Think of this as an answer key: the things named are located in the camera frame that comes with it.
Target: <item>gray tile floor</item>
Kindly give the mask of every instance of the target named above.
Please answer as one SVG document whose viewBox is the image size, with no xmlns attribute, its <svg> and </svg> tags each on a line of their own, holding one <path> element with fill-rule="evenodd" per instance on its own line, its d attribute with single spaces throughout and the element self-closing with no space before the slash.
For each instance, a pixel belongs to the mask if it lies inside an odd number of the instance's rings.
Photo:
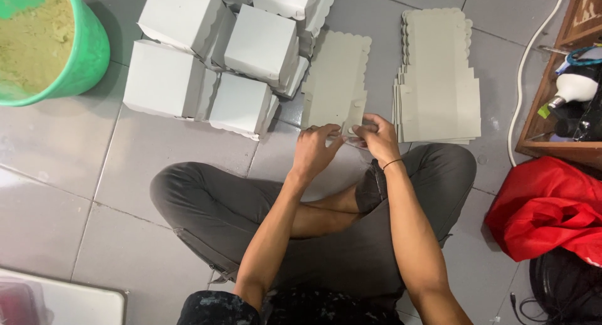
<svg viewBox="0 0 602 325">
<path fill-rule="evenodd" d="M 127 290 L 126 323 L 175 323 L 194 290 L 213 272 L 172 235 L 148 193 L 168 164 L 208 162 L 231 173 L 281 180 L 292 163 L 302 98 L 282 103 L 273 132 L 257 143 L 210 128 L 133 112 L 121 104 L 135 24 L 145 0 L 85 0 L 103 22 L 111 64 L 93 90 L 22 108 L 0 107 L 0 265 L 74 282 Z M 470 65 L 480 79 L 483 136 L 467 148 L 478 158 L 474 189 L 446 244 L 450 283 L 475 324 L 518 323 L 508 293 L 529 297 L 527 265 L 510 260 L 482 221 L 510 169 L 506 134 L 516 103 L 516 70 L 524 45 L 556 0 L 335 0 L 328 28 L 372 37 L 365 74 L 367 111 L 391 111 L 400 65 L 400 15 L 409 8 L 462 7 L 474 21 Z M 564 7 L 538 43 L 551 44 Z M 548 56 L 534 51 L 525 67 L 527 108 Z M 400 144 L 405 152 L 411 145 Z M 336 192 L 356 180 L 369 153 L 344 146 L 304 199 Z M 517 155 L 517 160 L 526 157 Z M 420 324 L 407 298 L 398 304 L 407 325 Z"/>
</svg>

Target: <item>yellow powder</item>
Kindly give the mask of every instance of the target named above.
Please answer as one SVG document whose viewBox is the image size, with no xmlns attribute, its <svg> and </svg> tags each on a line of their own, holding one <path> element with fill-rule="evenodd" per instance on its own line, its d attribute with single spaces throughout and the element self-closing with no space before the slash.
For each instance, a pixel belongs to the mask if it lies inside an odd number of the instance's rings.
<svg viewBox="0 0 602 325">
<path fill-rule="evenodd" d="M 46 0 L 0 19 L 0 81 L 28 93 L 46 89 L 67 63 L 74 34 L 69 0 Z"/>
</svg>

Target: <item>gray pants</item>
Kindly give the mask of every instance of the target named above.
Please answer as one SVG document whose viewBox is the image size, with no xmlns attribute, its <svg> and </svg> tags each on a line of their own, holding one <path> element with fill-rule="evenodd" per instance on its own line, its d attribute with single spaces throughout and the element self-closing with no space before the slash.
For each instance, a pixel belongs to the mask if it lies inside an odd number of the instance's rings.
<svg viewBox="0 0 602 325">
<path fill-rule="evenodd" d="M 442 244 L 474 182 L 474 157 L 457 145 L 429 144 L 406 153 L 403 163 Z M 150 197 L 193 252 L 234 280 L 248 244 L 281 187 L 281 183 L 239 178 L 207 164 L 188 162 L 157 174 Z M 342 232 L 290 240 L 273 288 L 297 285 L 360 298 L 399 298 L 404 284 L 393 253 L 388 200 Z"/>
</svg>

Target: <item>plastic container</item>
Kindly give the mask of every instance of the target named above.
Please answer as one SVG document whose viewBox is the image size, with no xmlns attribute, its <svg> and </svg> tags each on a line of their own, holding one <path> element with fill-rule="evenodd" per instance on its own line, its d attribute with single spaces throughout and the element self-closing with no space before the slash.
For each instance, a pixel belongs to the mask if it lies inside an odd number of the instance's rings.
<svg viewBox="0 0 602 325">
<path fill-rule="evenodd" d="M 13 2 L 22 4 L 23 0 L 0 2 L 0 17 L 14 11 Z M 88 5 L 81 0 L 70 2 L 75 21 L 75 35 L 71 55 L 61 74 L 40 93 L 26 93 L 17 86 L 0 83 L 0 105 L 25 106 L 48 98 L 79 95 L 93 88 L 101 80 L 109 65 L 107 32 Z"/>
</svg>

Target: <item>bracelet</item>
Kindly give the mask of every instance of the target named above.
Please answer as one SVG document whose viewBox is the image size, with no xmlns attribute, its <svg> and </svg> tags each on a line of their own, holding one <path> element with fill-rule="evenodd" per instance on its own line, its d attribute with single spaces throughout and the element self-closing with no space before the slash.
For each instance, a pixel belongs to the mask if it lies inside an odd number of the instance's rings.
<svg viewBox="0 0 602 325">
<path fill-rule="evenodd" d="M 394 162 L 399 162 L 399 161 L 401 161 L 401 160 L 403 160 L 403 159 L 397 159 L 397 160 L 393 160 L 392 162 L 390 162 L 390 163 L 386 164 L 385 166 L 383 166 L 383 167 L 382 167 L 382 170 L 384 171 L 384 170 L 385 170 L 385 168 L 386 168 L 387 166 L 389 166 L 390 164 L 392 164 L 392 163 L 394 163 Z"/>
</svg>

